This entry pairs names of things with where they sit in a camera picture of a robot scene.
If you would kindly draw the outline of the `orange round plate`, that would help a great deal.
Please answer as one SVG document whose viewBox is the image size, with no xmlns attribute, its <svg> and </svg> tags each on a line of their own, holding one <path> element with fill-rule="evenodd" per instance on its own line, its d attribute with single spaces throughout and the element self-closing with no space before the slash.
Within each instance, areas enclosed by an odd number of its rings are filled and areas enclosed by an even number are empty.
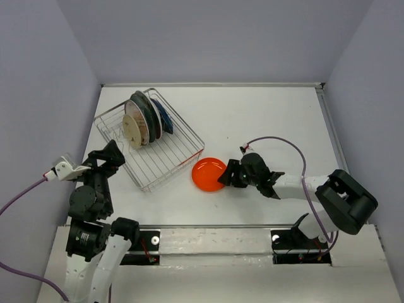
<svg viewBox="0 0 404 303">
<path fill-rule="evenodd" d="M 194 165 L 191 177 L 198 189 L 213 193 L 225 187 L 218 179 L 226 168 L 227 166 L 220 159 L 214 157 L 202 158 Z"/>
</svg>

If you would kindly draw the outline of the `cream round plate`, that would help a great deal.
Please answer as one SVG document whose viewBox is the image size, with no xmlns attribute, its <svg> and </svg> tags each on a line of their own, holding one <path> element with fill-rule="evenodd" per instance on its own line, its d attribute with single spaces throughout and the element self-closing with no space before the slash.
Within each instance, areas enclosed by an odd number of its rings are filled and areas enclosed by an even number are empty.
<svg viewBox="0 0 404 303">
<path fill-rule="evenodd" d="M 130 146 L 135 150 L 140 148 L 142 142 L 141 131 L 135 119 L 129 114 L 124 114 L 122 128 Z"/>
</svg>

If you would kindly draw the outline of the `white sunburst pattern plate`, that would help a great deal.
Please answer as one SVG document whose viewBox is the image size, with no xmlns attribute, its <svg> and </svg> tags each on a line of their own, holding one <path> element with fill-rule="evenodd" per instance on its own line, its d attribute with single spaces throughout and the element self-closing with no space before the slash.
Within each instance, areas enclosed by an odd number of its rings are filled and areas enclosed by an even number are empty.
<svg viewBox="0 0 404 303">
<path fill-rule="evenodd" d="M 126 114 L 129 114 L 137 123 L 141 133 L 141 145 L 145 146 L 149 144 L 150 134 L 149 128 L 146 123 L 145 115 L 143 111 L 133 100 L 127 100 L 124 106 Z"/>
</svg>

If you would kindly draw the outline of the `teal speckled round plate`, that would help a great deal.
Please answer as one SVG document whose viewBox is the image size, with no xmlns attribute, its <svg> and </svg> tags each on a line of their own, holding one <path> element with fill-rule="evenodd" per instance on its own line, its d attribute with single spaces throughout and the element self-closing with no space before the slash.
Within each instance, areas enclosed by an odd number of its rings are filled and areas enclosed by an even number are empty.
<svg viewBox="0 0 404 303">
<path fill-rule="evenodd" d="M 135 91 L 130 99 L 138 106 L 141 113 L 144 115 L 148 126 L 149 142 L 153 143 L 157 138 L 157 129 L 151 107 L 148 105 L 146 97 L 141 91 Z"/>
</svg>

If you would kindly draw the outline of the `dark blue leaf plate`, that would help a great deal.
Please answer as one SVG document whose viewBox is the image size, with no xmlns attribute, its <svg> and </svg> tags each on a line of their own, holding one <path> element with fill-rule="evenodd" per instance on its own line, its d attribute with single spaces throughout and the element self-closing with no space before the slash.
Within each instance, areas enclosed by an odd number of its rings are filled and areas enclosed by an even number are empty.
<svg viewBox="0 0 404 303">
<path fill-rule="evenodd" d="M 165 108 L 163 107 L 163 105 L 156 99 L 152 99 L 154 104 L 156 105 L 159 113 L 160 113 L 160 117 L 163 121 L 163 130 L 166 133 L 169 134 L 173 134 L 174 133 L 174 125 L 172 122 L 172 119 L 170 118 L 169 114 L 167 113 L 167 111 L 165 110 Z"/>
</svg>

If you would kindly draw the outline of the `red teal floral plate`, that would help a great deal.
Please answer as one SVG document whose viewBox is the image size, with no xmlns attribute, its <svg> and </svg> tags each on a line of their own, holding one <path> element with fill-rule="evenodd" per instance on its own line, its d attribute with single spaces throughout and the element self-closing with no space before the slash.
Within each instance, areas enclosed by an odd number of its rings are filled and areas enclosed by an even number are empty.
<svg viewBox="0 0 404 303">
<path fill-rule="evenodd" d="M 163 135 L 163 127 L 162 127 L 162 122 L 161 122 L 161 117 L 160 117 L 160 112 L 158 111 L 158 108 L 156 107 L 155 103 L 151 98 L 149 98 L 150 104 L 153 107 L 153 110 L 155 112 L 155 116 L 157 118 L 157 139 L 160 139 Z"/>
</svg>

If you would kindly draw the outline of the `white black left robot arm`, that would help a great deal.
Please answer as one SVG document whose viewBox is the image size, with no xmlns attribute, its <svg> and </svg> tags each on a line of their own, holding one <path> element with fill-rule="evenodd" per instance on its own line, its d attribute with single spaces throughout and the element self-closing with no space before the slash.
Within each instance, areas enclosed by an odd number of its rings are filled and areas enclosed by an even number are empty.
<svg viewBox="0 0 404 303">
<path fill-rule="evenodd" d="M 108 179 L 124 163 L 120 151 L 92 151 L 70 177 L 80 186 L 69 197 L 67 302 L 103 302 L 124 255 L 139 244 L 137 221 L 119 217 L 104 223 L 114 212 Z"/>
</svg>

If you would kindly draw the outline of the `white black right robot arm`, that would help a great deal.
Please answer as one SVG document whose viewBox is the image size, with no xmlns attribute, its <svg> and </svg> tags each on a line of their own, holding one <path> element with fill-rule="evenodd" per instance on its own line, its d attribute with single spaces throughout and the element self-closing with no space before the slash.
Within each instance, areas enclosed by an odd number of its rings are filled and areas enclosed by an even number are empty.
<svg viewBox="0 0 404 303">
<path fill-rule="evenodd" d="M 376 210 L 376 198 L 346 171 L 273 170 L 256 143 L 224 163 L 169 140 L 137 150 L 120 141 L 125 163 L 110 182 L 114 215 L 159 226 L 290 225 L 292 243 L 306 247 L 315 238 L 358 234 Z"/>
</svg>

